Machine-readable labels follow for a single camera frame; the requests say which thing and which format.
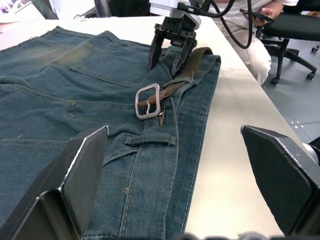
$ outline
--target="brown leather belt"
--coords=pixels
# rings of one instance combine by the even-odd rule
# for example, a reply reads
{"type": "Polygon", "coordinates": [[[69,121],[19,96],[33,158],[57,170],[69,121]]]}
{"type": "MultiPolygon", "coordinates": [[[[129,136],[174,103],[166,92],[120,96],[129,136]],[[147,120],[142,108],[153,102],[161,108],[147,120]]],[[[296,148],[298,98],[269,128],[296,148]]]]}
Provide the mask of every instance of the brown leather belt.
{"type": "MultiPolygon", "coordinates": [[[[182,79],[182,78],[192,78],[194,77],[194,72],[196,72],[200,66],[202,57],[204,55],[210,54],[212,55],[212,50],[209,47],[199,47],[192,51],[183,71],[175,78],[175,79],[182,79]]],[[[178,89],[182,86],[187,84],[186,81],[180,81],[173,84],[168,85],[165,89],[159,92],[159,100],[160,102],[164,99],[169,98],[172,94],[174,94],[178,89]]],[[[156,104],[156,95],[150,96],[147,100],[139,102],[139,107],[147,107],[152,104],[156,104]]]]}

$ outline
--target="person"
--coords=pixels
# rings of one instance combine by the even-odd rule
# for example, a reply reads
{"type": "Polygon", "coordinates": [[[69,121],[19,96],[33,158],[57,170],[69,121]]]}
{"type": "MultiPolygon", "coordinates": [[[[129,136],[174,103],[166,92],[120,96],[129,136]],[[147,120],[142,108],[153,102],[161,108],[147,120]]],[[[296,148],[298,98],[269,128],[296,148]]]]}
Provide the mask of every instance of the person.
{"type": "MultiPolygon", "coordinates": [[[[214,0],[222,12],[228,5],[230,0],[214,0]]],[[[281,12],[284,5],[295,6],[298,0],[251,0],[252,11],[255,13],[261,13],[272,19],[275,19],[281,12]]],[[[247,0],[235,0],[229,12],[223,16],[228,27],[230,28],[236,39],[243,45],[248,42],[249,33],[249,21],[248,15],[243,15],[239,10],[248,9],[247,0]]],[[[209,12],[216,13],[216,10],[211,5],[209,12]]],[[[271,66],[271,57],[268,54],[263,43],[255,36],[256,28],[252,30],[252,42],[249,48],[242,49],[239,47],[230,37],[227,30],[223,26],[220,18],[213,18],[215,24],[221,30],[225,38],[231,44],[233,49],[242,59],[246,67],[250,70],[257,82],[262,85],[268,76],[268,72],[271,66]]],[[[263,26],[267,22],[253,17],[253,24],[255,26],[263,26]]]]}

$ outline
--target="office chair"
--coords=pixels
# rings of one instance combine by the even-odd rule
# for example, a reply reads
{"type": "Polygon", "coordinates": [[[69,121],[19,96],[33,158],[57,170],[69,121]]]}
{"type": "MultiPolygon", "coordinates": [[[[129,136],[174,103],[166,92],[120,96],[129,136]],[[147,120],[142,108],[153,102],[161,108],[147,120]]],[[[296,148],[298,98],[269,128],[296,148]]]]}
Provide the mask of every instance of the office chair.
{"type": "Polygon", "coordinates": [[[314,16],[301,15],[302,11],[320,11],[320,0],[299,0],[296,6],[285,6],[283,11],[274,23],[266,25],[262,29],[262,33],[268,37],[283,39],[283,41],[261,40],[269,54],[278,58],[276,76],[271,80],[271,84],[278,84],[284,58],[310,69],[311,72],[306,76],[306,79],[312,80],[317,68],[299,57],[299,50],[287,48],[287,46],[289,39],[320,41],[320,19],[314,16]]]}

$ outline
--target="jeans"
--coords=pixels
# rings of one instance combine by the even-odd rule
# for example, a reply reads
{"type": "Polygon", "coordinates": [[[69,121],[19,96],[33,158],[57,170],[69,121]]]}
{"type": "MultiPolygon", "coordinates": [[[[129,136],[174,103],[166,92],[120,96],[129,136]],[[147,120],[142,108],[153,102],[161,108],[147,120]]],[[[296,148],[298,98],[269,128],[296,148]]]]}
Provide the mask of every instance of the jeans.
{"type": "Polygon", "coordinates": [[[163,49],[149,71],[148,45],[60,27],[0,51],[0,226],[71,137],[108,125],[83,238],[172,239],[183,231],[220,57],[203,57],[194,78],[162,103],[163,120],[139,120],[134,105],[140,88],[175,81],[177,51],[163,49]]]}

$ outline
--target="gray floor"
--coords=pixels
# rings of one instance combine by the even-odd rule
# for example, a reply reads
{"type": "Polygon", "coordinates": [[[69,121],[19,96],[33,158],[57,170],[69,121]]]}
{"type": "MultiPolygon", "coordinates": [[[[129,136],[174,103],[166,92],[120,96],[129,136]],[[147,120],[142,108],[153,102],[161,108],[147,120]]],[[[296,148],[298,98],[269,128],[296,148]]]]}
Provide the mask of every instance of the gray floor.
{"type": "Polygon", "coordinates": [[[309,143],[320,136],[320,53],[312,53],[314,41],[290,40],[289,48],[299,49],[299,56],[318,68],[313,80],[306,80],[311,71],[304,66],[285,59],[279,83],[270,81],[277,72],[277,58],[272,57],[271,70],[262,86],[279,112],[297,136],[309,143]]]}

